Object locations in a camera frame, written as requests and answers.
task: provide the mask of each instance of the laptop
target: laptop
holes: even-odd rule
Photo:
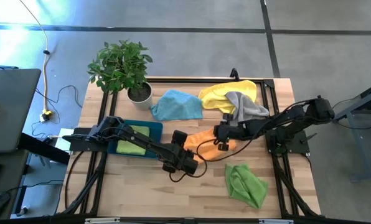
[[[0,153],[17,149],[39,77],[39,69],[0,70]]]

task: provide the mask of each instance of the yellow cable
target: yellow cable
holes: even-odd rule
[[[44,37],[46,39],[46,50],[49,51],[49,40],[47,38],[46,32],[44,31],[44,29],[42,27],[42,24],[40,24],[40,22],[36,19],[35,15],[33,15],[33,13],[31,12],[31,10],[28,9],[28,7],[25,5],[25,3],[22,0],[19,0],[19,1],[25,6],[25,8],[28,10],[28,12],[35,18],[36,22],[38,23],[38,25],[42,29],[43,34],[44,34]],[[46,75],[47,57],[48,57],[48,55],[47,54],[44,54],[44,61],[43,61],[43,81],[44,81],[44,96],[45,97],[43,97],[43,99],[44,99],[43,113],[46,113],[47,112],[47,75]]]

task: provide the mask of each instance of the green towel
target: green towel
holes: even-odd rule
[[[131,127],[145,135],[145,136],[149,136],[149,128],[148,127],[142,127],[142,126],[133,126],[131,125]],[[121,154],[131,154],[131,155],[138,155],[138,156],[143,156],[146,154],[146,150],[139,147],[139,146],[136,146],[135,144],[133,143],[130,143],[128,141],[123,141],[123,140],[120,140],[118,141],[118,146],[116,147],[116,152],[117,153],[121,153]]]
[[[225,181],[231,198],[241,200],[253,208],[260,208],[267,195],[268,183],[250,172],[248,165],[225,165]]]

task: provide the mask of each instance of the blue towel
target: blue towel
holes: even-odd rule
[[[188,93],[168,90],[158,103],[151,107],[151,113],[157,121],[202,119],[202,101]]]

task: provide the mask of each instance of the metal stand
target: metal stand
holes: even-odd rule
[[[336,114],[333,122],[338,122],[340,119],[347,118],[350,127],[357,128],[355,125],[354,114],[371,114],[371,88],[360,94],[360,96],[362,97],[361,100]],[[354,141],[357,144],[357,148],[361,154],[361,158],[363,159],[365,171],[363,174],[351,176],[350,181],[359,182],[361,180],[369,180],[371,179],[371,161],[363,147],[362,137],[359,130],[351,129],[351,131],[353,133]]]

